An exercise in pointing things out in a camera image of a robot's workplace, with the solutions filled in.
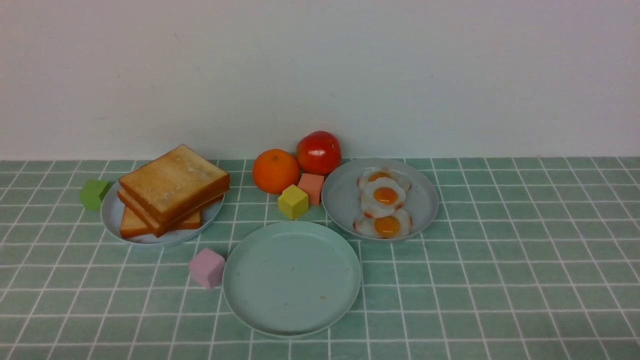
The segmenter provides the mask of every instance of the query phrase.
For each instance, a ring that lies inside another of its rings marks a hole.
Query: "stack of toast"
[[[178,229],[198,229],[202,210],[222,200],[229,174],[186,145],[123,176],[118,198],[125,204],[120,235],[162,236]]]

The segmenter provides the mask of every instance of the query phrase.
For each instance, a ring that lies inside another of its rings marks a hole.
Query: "green cube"
[[[111,183],[107,180],[87,180],[79,194],[84,208],[87,210],[99,210],[109,188],[111,188]]]

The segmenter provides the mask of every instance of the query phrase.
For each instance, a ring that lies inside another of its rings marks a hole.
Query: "egg yolk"
[[[392,238],[400,232],[400,221],[395,217],[377,218],[374,227],[383,238]]]
[[[391,205],[398,199],[398,194],[391,188],[377,188],[373,191],[373,198],[384,205]]]
[[[369,182],[371,181],[375,181],[381,177],[388,177],[391,178],[391,175],[388,172],[384,172],[384,171],[376,171],[373,174],[369,175]]]

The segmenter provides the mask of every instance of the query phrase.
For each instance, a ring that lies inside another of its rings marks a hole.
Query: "foam block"
[[[322,193],[322,185],[324,184],[324,176],[313,174],[302,174],[298,188],[309,195],[310,205],[320,205],[320,193]]]
[[[215,288],[222,280],[225,258],[211,249],[204,248],[189,262],[191,278],[208,289]]]
[[[111,188],[111,183],[107,180],[89,179],[80,189],[79,198],[87,210],[99,210],[102,200]]]
[[[291,185],[279,196],[278,209],[291,220],[295,220],[309,210],[309,195],[296,185]]]

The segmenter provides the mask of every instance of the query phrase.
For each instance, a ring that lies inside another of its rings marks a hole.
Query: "empty plate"
[[[229,255],[222,283],[242,322],[292,338],[340,319],[353,305],[361,277],[353,248],[335,231],[285,221],[249,234]]]

